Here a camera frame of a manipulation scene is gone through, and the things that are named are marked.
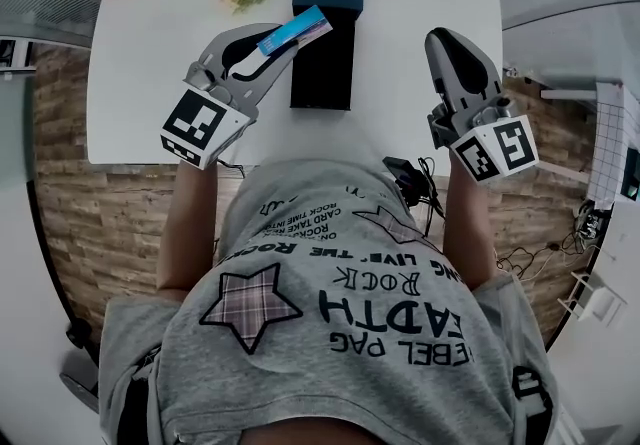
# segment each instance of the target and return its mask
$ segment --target black cable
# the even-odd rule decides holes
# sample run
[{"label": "black cable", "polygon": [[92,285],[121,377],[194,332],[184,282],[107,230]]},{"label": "black cable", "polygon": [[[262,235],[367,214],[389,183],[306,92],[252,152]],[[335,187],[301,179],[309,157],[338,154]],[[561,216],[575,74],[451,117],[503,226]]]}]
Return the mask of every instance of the black cable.
[{"label": "black cable", "polygon": [[218,159],[218,162],[220,164],[222,164],[225,168],[229,168],[229,169],[237,169],[240,171],[240,174],[242,175],[242,178],[247,178],[244,174],[244,168],[242,167],[241,164],[227,164],[224,161],[221,161],[220,159]]},{"label": "black cable", "polygon": [[[429,168],[427,161],[431,161],[433,167]],[[440,204],[440,200],[438,200],[438,191],[436,190],[436,184],[433,181],[432,173],[435,172],[436,162],[431,157],[420,157],[418,158],[418,164],[420,165],[420,169],[427,181],[427,194],[422,195],[420,197],[420,202],[425,203],[429,206],[429,210],[427,210],[427,224],[425,226],[424,235],[429,236],[429,230],[431,230],[431,221],[433,220],[433,212],[435,211],[442,219],[444,217],[444,210],[442,205]]]},{"label": "black cable", "polygon": [[[564,239],[562,239],[562,241],[560,242],[560,248],[559,250],[562,251],[562,253],[564,253],[566,256],[575,256],[575,255],[582,255],[586,250],[584,248],[584,245],[582,244],[582,242],[579,240],[580,237],[580,233],[578,231],[578,218],[574,218],[573,220],[573,230],[570,231],[565,237]],[[567,244],[567,239],[572,238],[573,242]],[[527,269],[529,269],[531,267],[531,265],[533,265],[534,260],[536,259],[536,257],[542,253],[543,251],[549,250],[549,251],[557,251],[558,249],[554,249],[551,247],[551,244],[547,244],[547,246],[545,246],[544,248],[540,248],[538,251],[536,251],[535,253],[531,253],[530,251],[528,251],[527,249],[523,248],[522,246],[518,246],[517,248],[515,248],[511,253],[509,253],[506,257],[503,258],[499,258],[496,260],[496,265],[498,266],[498,269],[502,269],[502,270],[506,270],[504,269],[504,263],[507,262],[509,264],[509,270],[511,272],[515,271],[516,268],[520,269],[520,272],[518,272],[518,274],[516,275],[519,279],[522,278],[522,275],[527,271]],[[574,252],[573,253],[569,253],[569,249],[573,246]],[[528,255],[530,260],[529,262],[522,267],[520,264],[513,264],[513,262],[511,262],[510,258],[517,252],[517,251],[523,251],[525,255]]]}]

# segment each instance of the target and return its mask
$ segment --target black box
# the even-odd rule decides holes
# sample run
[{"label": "black box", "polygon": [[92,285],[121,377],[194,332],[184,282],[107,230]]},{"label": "black box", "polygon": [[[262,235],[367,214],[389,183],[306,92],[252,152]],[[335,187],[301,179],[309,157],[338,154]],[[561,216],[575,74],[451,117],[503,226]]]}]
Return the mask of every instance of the black box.
[{"label": "black box", "polygon": [[333,31],[296,55],[291,107],[349,110],[355,23],[363,0],[293,0],[293,14],[313,5],[322,10]]}]

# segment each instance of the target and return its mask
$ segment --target plaid star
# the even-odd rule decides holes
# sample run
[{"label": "plaid star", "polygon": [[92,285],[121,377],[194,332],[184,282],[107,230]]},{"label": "plaid star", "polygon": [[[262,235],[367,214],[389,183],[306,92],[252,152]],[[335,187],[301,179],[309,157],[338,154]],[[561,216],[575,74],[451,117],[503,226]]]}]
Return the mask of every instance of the plaid star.
[{"label": "plaid star", "polygon": [[422,232],[411,228],[410,226],[403,225],[393,214],[391,214],[391,212],[380,205],[378,205],[378,210],[376,212],[361,211],[354,212],[354,214],[378,225],[387,232],[397,244],[418,242],[438,251],[437,248],[427,240]]},{"label": "plaid star", "polygon": [[302,311],[278,292],[279,273],[280,264],[250,276],[223,273],[218,300],[200,324],[230,328],[242,348],[253,354],[268,324],[302,317]]}]

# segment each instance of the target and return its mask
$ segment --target gray t-shirt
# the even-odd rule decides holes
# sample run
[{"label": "gray t-shirt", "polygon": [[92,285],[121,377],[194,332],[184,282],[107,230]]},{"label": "gray t-shirt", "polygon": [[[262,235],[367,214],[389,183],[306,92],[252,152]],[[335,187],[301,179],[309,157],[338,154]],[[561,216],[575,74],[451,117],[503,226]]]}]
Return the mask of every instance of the gray t-shirt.
[{"label": "gray t-shirt", "polygon": [[521,443],[514,361],[555,394],[519,283],[500,276],[472,293],[381,175],[329,161],[259,168],[229,208],[220,255],[182,305],[109,303],[109,443],[147,363],[151,443],[235,444],[303,416],[398,445]]}]

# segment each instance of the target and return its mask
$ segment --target white table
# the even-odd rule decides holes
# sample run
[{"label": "white table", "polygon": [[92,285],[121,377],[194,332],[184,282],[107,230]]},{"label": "white table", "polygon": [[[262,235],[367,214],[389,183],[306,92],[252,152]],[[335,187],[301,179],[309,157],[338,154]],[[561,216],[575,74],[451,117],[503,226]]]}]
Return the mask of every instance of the white table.
[{"label": "white table", "polygon": [[[175,163],[160,128],[178,101],[189,64],[218,33],[256,22],[285,23],[291,0],[233,14],[220,0],[102,0],[89,67],[87,134],[95,164]],[[438,26],[464,34],[502,67],[500,0],[364,0],[356,24],[351,111],[290,109],[291,67],[259,105],[258,122],[222,155],[340,158],[381,168],[386,155],[436,161],[427,114],[439,102],[424,39]]]}]

